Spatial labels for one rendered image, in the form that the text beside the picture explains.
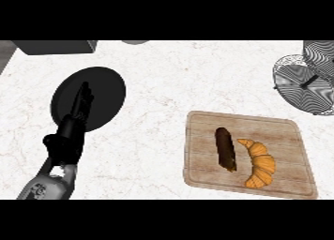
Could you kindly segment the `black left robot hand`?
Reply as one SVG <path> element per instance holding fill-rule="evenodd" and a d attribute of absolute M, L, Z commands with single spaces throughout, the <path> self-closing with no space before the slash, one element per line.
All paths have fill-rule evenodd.
<path fill-rule="evenodd" d="M 62 118 L 56 134 L 49 134 L 43 139 L 55 166 L 79 163 L 93 100 L 89 82 L 85 82 L 79 89 L 71 112 Z"/>

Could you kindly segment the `dark grey round plate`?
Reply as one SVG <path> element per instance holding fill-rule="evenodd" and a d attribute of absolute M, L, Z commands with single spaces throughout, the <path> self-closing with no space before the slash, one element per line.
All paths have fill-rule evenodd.
<path fill-rule="evenodd" d="M 120 73 L 108 67 L 89 67 L 76 72 L 64 80 L 53 94 L 51 110 L 56 124 L 73 110 L 83 83 L 89 83 L 95 96 L 86 125 L 86 131 L 93 131 L 114 119 L 123 108 L 126 84 Z"/>

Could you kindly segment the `dark grey box appliance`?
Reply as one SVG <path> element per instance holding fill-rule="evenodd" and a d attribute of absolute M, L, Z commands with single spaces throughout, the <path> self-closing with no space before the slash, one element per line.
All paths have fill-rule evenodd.
<path fill-rule="evenodd" d="M 27 55 L 93 53 L 96 40 L 15 40 L 15 46 Z"/>

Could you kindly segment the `wooden cutting board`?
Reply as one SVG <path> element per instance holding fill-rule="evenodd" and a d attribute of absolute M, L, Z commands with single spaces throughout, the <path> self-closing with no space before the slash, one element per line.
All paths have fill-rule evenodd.
<path fill-rule="evenodd" d="M 263 143 L 275 157 L 277 172 L 271 185 L 246 186 L 253 173 L 247 148 L 237 144 L 237 171 L 219 165 L 215 132 L 231 131 L 232 139 L 251 139 Z M 288 199 L 315 199 L 318 188 L 308 160 L 300 129 L 294 121 L 269 117 L 194 111 L 188 116 L 185 181 L 200 188 L 222 189 Z"/>

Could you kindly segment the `golden croissant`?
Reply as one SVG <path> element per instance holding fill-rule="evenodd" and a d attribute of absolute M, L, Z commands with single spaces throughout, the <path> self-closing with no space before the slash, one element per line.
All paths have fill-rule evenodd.
<path fill-rule="evenodd" d="M 263 188 L 274 182 L 277 173 L 277 160 L 269 154 L 269 149 L 262 142 L 251 139 L 238 139 L 240 144 L 247 148 L 253 164 L 253 173 L 246 181 L 247 188 Z"/>

